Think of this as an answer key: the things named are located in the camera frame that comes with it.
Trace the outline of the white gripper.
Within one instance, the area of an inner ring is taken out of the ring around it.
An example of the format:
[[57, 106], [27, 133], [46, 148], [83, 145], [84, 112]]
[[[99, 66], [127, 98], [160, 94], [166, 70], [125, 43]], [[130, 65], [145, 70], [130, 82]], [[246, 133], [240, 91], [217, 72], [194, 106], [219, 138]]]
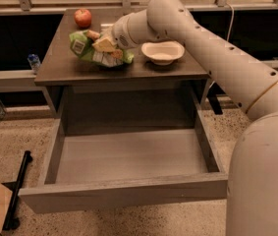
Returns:
[[104, 36], [100, 38], [100, 33], [93, 30], [88, 30], [86, 32], [86, 36], [92, 40], [96, 40], [96, 42], [92, 45], [93, 48], [98, 52], [113, 52], [118, 45], [121, 49], [131, 49], [138, 46], [135, 43], [130, 34], [128, 29], [128, 22], [130, 21], [130, 16], [126, 15], [121, 17], [113, 26], [112, 26], [112, 35], [111, 36]]

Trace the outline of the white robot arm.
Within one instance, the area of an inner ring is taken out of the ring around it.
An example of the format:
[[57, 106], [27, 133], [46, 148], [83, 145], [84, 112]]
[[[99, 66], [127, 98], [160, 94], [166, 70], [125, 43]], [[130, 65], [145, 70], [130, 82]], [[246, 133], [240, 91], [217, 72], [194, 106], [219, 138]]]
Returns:
[[122, 49], [181, 43], [250, 119], [229, 165], [226, 236], [278, 236], [278, 72], [201, 26], [179, 0], [150, 0], [103, 35]]

